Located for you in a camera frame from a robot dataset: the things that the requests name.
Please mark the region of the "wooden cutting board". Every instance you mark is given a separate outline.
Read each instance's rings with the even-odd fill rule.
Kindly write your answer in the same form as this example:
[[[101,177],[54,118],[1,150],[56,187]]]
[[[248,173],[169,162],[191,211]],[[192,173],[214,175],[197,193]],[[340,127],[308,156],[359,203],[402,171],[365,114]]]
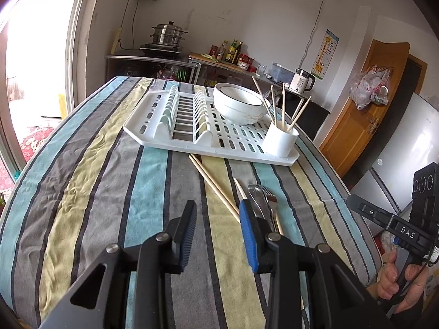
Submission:
[[[245,71],[239,67],[237,67],[234,64],[231,63],[226,63],[223,61],[218,61],[217,59],[213,58],[212,56],[205,56],[204,54],[199,54],[199,53],[190,53],[188,55],[188,59],[191,62],[197,62],[197,63],[201,63],[201,64],[205,64],[205,65],[210,65],[213,67],[217,67],[217,68],[224,68],[226,70],[229,71],[234,71],[237,73],[244,73]]]

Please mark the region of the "clear plastic container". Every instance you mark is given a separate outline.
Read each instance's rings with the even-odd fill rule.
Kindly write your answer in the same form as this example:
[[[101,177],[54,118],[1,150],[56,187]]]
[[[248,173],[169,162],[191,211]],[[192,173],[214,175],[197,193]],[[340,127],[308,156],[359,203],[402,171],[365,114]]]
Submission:
[[[272,76],[272,80],[277,84],[290,84],[295,72],[278,63],[272,63],[270,75]]]

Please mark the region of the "metal kitchen shelf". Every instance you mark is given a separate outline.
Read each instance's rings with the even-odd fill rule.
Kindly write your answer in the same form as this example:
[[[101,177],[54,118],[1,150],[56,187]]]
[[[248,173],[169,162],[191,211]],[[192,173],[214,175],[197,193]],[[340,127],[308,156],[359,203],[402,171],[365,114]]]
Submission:
[[[139,76],[196,84],[202,65],[148,56],[106,56],[105,81],[115,76]]]

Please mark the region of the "white utensil cup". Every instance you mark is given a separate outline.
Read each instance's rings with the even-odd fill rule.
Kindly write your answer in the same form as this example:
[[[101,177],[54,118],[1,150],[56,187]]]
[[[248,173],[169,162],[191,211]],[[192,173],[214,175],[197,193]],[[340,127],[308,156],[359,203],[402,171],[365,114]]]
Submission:
[[[283,129],[279,129],[274,123],[271,123],[262,141],[261,148],[267,155],[286,158],[289,157],[298,136],[298,131],[295,128],[291,128],[288,132],[285,132]]]

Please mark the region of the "orange wooden door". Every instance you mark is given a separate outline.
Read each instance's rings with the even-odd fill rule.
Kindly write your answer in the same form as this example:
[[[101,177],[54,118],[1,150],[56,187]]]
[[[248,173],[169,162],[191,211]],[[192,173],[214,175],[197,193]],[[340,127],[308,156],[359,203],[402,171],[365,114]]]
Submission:
[[[407,42],[384,43],[373,40],[362,71],[377,66],[391,70],[389,100],[393,100],[401,81],[410,44]],[[324,138],[319,149],[332,165],[339,177],[343,177],[364,151],[381,123],[389,106],[373,103],[359,110],[352,99],[348,99],[333,127]]]

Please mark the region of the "white plastic dish rack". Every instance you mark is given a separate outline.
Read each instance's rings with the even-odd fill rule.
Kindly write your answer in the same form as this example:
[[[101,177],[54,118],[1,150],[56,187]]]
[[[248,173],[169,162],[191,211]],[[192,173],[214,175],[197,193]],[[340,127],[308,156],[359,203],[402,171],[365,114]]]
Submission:
[[[292,149],[287,157],[267,154],[262,147],[269,118],[239,126],[215,108],[202,86],[179,90],[169,82],[162,90],[148,91],[123,124],[124,131],[142,146],[278,166],[291,166],[299,158]]]

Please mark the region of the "stainless steel steamer pot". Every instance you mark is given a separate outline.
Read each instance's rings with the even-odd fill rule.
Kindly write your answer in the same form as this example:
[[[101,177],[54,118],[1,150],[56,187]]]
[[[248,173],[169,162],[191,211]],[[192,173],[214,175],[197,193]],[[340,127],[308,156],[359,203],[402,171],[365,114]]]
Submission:
[[[166,24],[153,26],[152,43],[168,47],[179,47],[187,31],[169,21]]]

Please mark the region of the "white electric kettle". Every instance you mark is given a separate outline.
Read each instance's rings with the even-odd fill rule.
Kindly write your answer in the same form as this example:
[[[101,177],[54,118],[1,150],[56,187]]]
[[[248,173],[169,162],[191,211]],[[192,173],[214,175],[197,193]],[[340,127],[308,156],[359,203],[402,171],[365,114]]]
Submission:
[[[316,78],[311,73],[301,68],[297,68],[292,77],[292,81],[289,84],[289,90],[295,93],[303,94],[311,91],[315,82]]]

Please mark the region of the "plastic bag on door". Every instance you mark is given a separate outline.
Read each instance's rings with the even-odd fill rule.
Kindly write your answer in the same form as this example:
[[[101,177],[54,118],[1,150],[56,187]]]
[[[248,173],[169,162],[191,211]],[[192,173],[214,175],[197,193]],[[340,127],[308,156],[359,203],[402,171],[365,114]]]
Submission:
[[[391,68],[372,66],[354,77],[349,95],[357,110],[365,109],[370,104],[388,105],[391,74]]]

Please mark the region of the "metal spoon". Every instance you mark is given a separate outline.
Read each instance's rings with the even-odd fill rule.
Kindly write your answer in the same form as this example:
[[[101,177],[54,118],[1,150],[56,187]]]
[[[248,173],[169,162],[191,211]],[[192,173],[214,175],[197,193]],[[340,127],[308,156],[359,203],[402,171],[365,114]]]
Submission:
[[[247,190],[249,191],[249,195],[258,209],[258,216],[267,220],[271,230],[274,230],[275,228],[273,225],[271,212],[262,188],[257,184],[249,184],[247,185]]]

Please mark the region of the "giraffe wall poster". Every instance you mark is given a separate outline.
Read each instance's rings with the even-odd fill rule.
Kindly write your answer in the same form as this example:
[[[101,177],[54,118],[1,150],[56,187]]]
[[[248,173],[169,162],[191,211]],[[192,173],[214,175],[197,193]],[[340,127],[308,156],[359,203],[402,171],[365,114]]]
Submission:
[[[324,79],[338,43],[339,38],[332,31],[326,30],[311,72],[317,79]]]

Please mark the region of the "metal fork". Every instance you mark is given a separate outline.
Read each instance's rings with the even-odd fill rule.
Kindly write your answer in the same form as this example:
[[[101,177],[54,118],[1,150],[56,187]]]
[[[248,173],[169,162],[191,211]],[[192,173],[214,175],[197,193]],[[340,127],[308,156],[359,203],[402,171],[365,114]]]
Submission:
[[[260,187],[262,188],[262,192],[264,194],[267,206],[268,206],[269,211],[270,211],[270,217],[272,220],[273,228],[274,228],[275,232],[280,232],[277,218],[276,218],[278,200],[269,188],[267,188],[265,186],[260,186]]]

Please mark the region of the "induction cooktop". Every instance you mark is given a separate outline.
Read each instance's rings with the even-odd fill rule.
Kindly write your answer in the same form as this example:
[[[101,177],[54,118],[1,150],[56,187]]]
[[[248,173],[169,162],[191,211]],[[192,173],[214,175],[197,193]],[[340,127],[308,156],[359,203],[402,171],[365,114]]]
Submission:
[[[145,44],[139,47],[139,50],[143,52],[145,56],[155,56],[161,58],[177,58],[181,54],[181,51],[177,47]]]

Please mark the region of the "striped tablecloth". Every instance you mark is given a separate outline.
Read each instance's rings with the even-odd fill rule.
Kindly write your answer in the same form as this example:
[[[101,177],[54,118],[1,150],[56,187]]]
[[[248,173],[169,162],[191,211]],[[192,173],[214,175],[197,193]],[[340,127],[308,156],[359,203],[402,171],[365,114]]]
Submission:
[[[172,328],[262,328],[269,277],[248,265],[239,223],[184,153],[144,147],[123,124],[149,91],[172,82],[117,77],[95,91],[54,131],[16,182],[1,215],[1,296],[32,328],[108,244],[141,244],[195,200],[196,228],[180,276],[167,276]],[[285,235],[326,243],[363,284],[382,259],[347,190],[301,134],[290,167],[203,157],[230,198],[237,185],[275,193]]]

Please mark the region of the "large white bowl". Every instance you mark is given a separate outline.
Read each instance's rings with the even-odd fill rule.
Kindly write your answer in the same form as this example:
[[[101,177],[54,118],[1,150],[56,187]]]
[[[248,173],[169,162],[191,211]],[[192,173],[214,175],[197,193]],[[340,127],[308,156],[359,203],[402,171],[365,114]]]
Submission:
[[[213,87],[213,105],[226,120],[239,126],[255,124],[268,114],[258,93],[230,83]]]

